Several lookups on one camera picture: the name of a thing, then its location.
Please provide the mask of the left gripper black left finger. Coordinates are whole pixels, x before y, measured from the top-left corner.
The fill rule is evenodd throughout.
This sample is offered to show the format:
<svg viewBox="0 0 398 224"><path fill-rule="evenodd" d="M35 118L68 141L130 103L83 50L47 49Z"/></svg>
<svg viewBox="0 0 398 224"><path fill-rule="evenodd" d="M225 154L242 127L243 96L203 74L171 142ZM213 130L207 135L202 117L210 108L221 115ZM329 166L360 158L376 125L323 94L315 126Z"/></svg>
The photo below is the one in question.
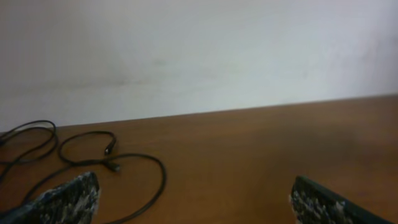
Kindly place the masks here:
<svg viewBox="0 0 398 224"><path fill-rule="evenodd" d="M95 173L85 172L1 216L1 224L91 223L99 204Z"/></svg>

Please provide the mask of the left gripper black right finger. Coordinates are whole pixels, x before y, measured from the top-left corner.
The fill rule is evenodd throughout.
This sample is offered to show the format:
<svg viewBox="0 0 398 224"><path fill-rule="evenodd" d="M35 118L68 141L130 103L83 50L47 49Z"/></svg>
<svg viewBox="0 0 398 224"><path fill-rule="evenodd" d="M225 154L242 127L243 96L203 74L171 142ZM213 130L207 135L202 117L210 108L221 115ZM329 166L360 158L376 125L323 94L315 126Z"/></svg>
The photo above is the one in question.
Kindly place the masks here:
<svg viewBox="0 0 398 224"><path fill-rule="evenodd" d="M304 176L295 178L289 202L299 224L390 224Z"/></svg>

